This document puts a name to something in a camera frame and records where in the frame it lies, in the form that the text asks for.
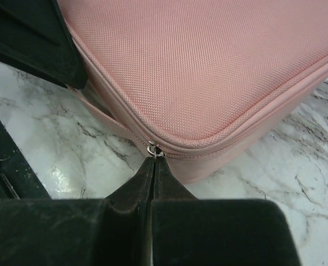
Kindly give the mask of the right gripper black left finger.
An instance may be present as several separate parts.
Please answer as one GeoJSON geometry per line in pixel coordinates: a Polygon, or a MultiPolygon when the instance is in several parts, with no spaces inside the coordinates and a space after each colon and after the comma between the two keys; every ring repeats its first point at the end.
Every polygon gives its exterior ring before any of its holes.
{"type": "Polygon", "coordinates": [[[104,199],[0,199],[0,265],[150,265],[153,173],[104,199]]]}

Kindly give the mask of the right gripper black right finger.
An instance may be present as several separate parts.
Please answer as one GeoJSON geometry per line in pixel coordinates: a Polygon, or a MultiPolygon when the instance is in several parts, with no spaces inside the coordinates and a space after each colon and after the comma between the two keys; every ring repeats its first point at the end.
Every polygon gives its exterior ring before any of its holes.
{"type": "Polygon", "coordinates": [[[155,163],[155,265],[300,265],[286,218],[265,199],[198,199],[155,163]]]}

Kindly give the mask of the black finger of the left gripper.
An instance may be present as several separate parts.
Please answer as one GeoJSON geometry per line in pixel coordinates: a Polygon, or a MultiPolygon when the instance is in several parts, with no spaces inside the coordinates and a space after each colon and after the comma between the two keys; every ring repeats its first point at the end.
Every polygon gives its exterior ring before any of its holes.
{"type": "Polygon", "coordinates": [[[57,1],[0,0],[0,62],[64,88],[88,80],[57,1]]]}

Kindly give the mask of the pink medicine kit case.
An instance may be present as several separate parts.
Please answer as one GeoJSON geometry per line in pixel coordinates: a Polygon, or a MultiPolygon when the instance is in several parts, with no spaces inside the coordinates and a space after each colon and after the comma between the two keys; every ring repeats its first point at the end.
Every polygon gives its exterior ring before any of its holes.
{"type": "Polygon", "coordinates": [[[59,1],[106,127],[208,177],[328,77],[328,1],[59,1]]]}

